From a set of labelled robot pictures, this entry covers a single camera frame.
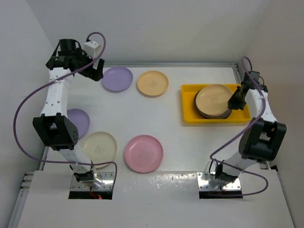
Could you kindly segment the steel rimmed plate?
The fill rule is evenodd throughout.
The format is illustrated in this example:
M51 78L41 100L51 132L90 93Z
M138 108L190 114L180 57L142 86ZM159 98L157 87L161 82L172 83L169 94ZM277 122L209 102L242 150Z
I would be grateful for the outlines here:
M206 114L206 113L202 112L198 108L198 105L197 105L197 96L198 96L198 92L195 94L194 99L193 99L194 107L195 107L195 110L197 111L197 113L199 115L201 115L202 117L207 118L207 119L226 119L231 115L231 113L232 113L231 109L227 109L224 113L216 114L216 115L210 115L210 114Z

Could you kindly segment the light orange plate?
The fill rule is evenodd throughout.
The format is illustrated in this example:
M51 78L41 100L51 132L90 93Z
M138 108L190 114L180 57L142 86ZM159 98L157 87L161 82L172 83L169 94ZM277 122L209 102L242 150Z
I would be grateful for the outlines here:
M169 86L167 76L160 71L147 71L137 79L137 88L147 96L160 96L166 92Z

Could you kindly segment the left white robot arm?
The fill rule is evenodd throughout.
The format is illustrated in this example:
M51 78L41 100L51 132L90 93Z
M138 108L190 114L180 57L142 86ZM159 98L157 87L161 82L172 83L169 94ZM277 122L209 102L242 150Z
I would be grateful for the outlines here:
M87 40L80 46L76 40L61 39L46 63L51 85L45 105L40 116L33 119L43 144L71 162L76 181L91 188L99 185L97 172L80 148L77 127L67 117L67 100L76 70L94 81L103 78L104 60L100 59L97 69L93 68L93 61L101 52L102 46L95 41Z

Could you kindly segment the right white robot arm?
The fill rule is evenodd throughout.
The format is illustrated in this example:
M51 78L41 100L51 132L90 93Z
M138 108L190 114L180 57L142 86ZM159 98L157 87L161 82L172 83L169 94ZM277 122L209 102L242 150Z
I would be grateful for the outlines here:
M268 89L259 83L260 73L249 71L241 85L228 101L231 110L242 110L245 105L253 109L253 117L242 134L238 150L230 158L216 165L209 183L222 187L234 183L239 175L260 162L273 161L284 139L287 127L272 114L268 102Z

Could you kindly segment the tan plate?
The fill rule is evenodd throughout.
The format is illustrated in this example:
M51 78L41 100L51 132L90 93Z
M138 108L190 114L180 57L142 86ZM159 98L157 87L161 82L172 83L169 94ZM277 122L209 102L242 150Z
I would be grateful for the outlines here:
M206 114L222 114L228 109L228 100L232 95L232 90L226 85L208 85L198 91L197 105Z

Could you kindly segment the cream plate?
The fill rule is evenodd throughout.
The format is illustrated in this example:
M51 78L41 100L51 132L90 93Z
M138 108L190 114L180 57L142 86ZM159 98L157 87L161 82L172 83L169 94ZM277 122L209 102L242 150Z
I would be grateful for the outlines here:
M116 157L117 142L107 132L95 132L81 141L81 149L94 163L112 162Z

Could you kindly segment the purple plate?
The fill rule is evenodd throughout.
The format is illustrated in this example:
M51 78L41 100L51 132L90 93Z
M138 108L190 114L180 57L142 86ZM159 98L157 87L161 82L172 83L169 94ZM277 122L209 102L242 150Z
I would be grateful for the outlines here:
M89 115L81 109L69 109L67 117L77 127L79 139L84 137L90 126Z
M130 87L133 82L132 72L121 66L112 67L104 72L102 85L112 92L121 92Z

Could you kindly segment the pink plate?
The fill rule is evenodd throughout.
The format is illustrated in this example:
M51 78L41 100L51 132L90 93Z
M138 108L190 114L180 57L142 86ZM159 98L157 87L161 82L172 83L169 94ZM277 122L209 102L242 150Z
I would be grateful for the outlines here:
M149 173L160 166L163 159L163 147L153 136L138 135L127 143L124 159L131 170Z

